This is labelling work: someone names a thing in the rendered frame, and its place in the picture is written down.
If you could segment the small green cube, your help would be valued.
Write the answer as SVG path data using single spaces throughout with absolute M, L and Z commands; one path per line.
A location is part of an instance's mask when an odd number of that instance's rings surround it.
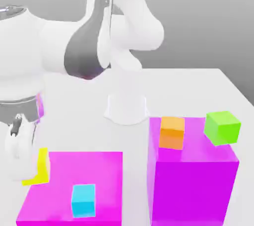
M 237 143 L 241 122 L 229 111 L 206 114 L 204 134 L 214 146 Z

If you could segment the large flat magenta box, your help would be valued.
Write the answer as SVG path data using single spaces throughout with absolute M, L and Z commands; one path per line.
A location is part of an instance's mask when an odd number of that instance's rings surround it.
M 32 185 L 17 226 L 122 226 L 123 154 L 50 152 L 50 181 Z M 74 218 L 73 186 L 95 185 L 95 216 Z

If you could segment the small orange cube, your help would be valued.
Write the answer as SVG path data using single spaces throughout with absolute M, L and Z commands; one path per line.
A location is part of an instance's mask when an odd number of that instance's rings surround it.
M 182 117 L 163 116 L 160 125 L 159 147 L 182 150 L 185 134 L 185 119 Z

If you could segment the large tall magenta box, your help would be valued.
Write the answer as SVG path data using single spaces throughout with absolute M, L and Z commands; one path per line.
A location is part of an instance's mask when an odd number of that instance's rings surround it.
M 239 160 L 214 146 L 204 118 L 186 119 L 182 150 L 159 147 L 160 122 L 149 120 L 147 196 L 151 226 L 223 226 Z

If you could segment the small cyan cube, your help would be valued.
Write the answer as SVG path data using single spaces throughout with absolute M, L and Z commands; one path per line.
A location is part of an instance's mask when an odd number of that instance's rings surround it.
M 71 195 L 71 209 L 74 218 L 89 218 L 96 215 L 95 184 L 76 184 Z

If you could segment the small yellow cube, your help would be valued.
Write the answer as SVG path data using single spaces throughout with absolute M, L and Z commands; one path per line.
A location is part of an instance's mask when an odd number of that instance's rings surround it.
M 50 157 L 48 148 L 40 148 L 37 161 L 37 174 L 31 178 L 23 180 L 21 183 L 23 186 L 38 185 L 48 183 L 50 181 Z

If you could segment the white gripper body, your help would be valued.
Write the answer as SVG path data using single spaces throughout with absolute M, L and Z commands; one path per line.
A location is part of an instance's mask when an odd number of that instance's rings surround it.
M 38 149 L 35 144 L 37 125 L 25 119 L 14 119 L 4 141 L 6 174 L 14 181 L 33 178 L 37 174 Z

